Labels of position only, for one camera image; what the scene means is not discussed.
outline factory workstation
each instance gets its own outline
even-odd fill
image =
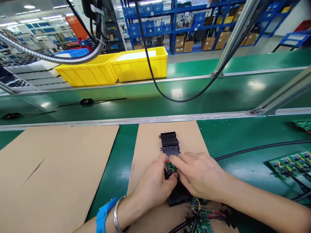
[[[311,232],[311,1],[0,1],[0,200],[1,233]]]

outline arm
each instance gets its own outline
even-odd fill
[[[193,196],[227,204],[278,232],[311,232],[311,211],[225,172],[206,153],[170,156],[180,181]]]
[[[161,153],[158,159],[146,169],[143,178],[135,191],[128,195],[118,205],[118,223],[121,230],[131,225],[148,210],[162,204],[171,194],[177,184],[177,174],[171,175],[168,180],[164,178],[163,169],[168,162],[168,157]],[[106,218],[106,232],[116,233],[113,221],[114,208]],[[96,217],[92,218],[73,233],[95,233]]]

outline cardboard sheet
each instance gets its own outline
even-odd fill
[[[28,128],[0,151],[0,232],[81,226],[119,126]]]
[[[159,135],[161,133],[175,131],[179,140],[181,152],[191,151],[194,153],[206,152],[208,150],[196,121],[149,123],[140,124],[132,162],[128,194],[132,193],[138,185],[146,166],[156,160],[161,153],[162,147]],[[189,205],[183,204],[169,208],[164,203],[136,221],[130,228],[130,233],[167,233],[174,227],[185,221]],[[238,232],[219,221],[211,222],[214,233]]]

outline blue metal shelf frame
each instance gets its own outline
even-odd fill
[[[170,48],[170,54],[174,54],[175,51],[175,38],[176,38],[176,34],[180,34],[180,33],[185,33],[188,32],[189,34],[193,34],[195,32],[195,28],[182,28],[182,29],[177,29],[176,28],[176,21],[177,21],[177,14],[183,13],[183,12],[190,12],[190,11],[200,11],[200,10],[206,10],[206,9],[214,9],[215,7],[219,7],[218,12],[220,12],[221,7],[226,7],[226,10],[223,14],[223,20],[221,22],[221,24],[216,24],[217,19],[219,17],[219,15],[215,16],[214,19],[214,24],[213,25],[208,25],[208,26],[201,26],[201,27],[197,27],[196,30],[202,30],[202,29],[215,29],[215,43],[213,45],[212,50],[215,49],[216,43],[218,41],[218,38],[220,36],[220,33],[223,31],[223,28],[225,27],[232,27],[235,26],[236,22],[230,23],[230,24],[225,24],[225,16],[227,15],[227,13],[230,10],[230,7],[236,4],[242,4],[245,3],[246,0],[228,0],[225,2],[218,2],[218,3],[211,3],[211,4],[204,4],[204,5],[199,5],[199,6],[189,6],[189,7],[183,7],[183,8],[177,8],[177,0],[172,0],[172,8],[170,10],[164,10],[162,12],[154,12],[153,15],[151,15],[151,13],[142,13],[141,14],[141,18],[151,18],[151,17],[159,17],[159,16],[165,16],[165,15],[170,15],[171,16],[171,25],[172,25],[172,31],[170,32],[159,32],[159,33],[152,33],[152,34],[147,34],[145,35],[146,37],[150,37],[150,36],[162,36],[162,35],[168,35],[169,34],[169,38],[170,38],[170,43],[169,43],[169,48]],[[262,32],[260,32],[257,40],[255,41],[254,45],[257,44],[257,42],[259,41],[259,39],[265,35],[265,31],[267,30],[268,26],[270,25],[270,23],[273,21],[273,19],[275,17],[282,17],[282,19],[280,20],[280,22],[278,23],[278,25],[276,26],[276,28],[273,30],[272,33],[269,34],[269,37],[272,37],[274,35],[274,33],[276,32],[276,30],[280,27],[280,25],[282,24],[282,22],[286,19],[286,17],[290,14],[291,10],[297,5],[297,3],[299,2],[299,0],[295,0],[293,1],[291,8],[289,9],[288,12],[286,13],[279,13],[281,11],[281,9],[283,9],[285,7],[285,4],[288,2],[288,0],[275,0],[274,2],[279,2],[279,6],[274,9],[273,11],[271,11],[272,15],[269,18],[264,18],[261,19],[260,22],[264,22],[264,21],[268,21],[267,25],[265,26],[265,28],[263,29]],[[131,32],[129,30],[129,23],[133,22],[133,19],[137,19],[137,15],[130,15],[127,16],[126,15],[126,11],[125,11],[125,6],[123,4],[123,1],[121,0],[121,6],[122,6],[122,10],[123,10],[123,14],[124,14],[124,18],[125,18],[125,22],[126,22],[126,27],[128,28],[128,34],[130,37],[130,42],[132,45],[132,49],[134,49],[134,43],[136,42],[137,37],[134,37],[133,35],[131,35]]]

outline silver bangle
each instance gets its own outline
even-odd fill
[[[115,207],[114,207],[113,221],[114,221],[114,226],[115,226],[115,228],[116,228],[116,230],[117,230],[118,233],[125,233],[125,232],[127,232],[128,229],[129,229],[129,228],[127,227],[126,230],[125,230],[125,232],[121,231],[120,226],[119,226],[119,223],[118,223],[118,217],[117,217],[117,210],[118,210],[119,202],[121,202],[125,197],[126,197],[126,196],[121,197],[121,198],[117,201],[117,203],[116,203],[116,205],[115,205]]]

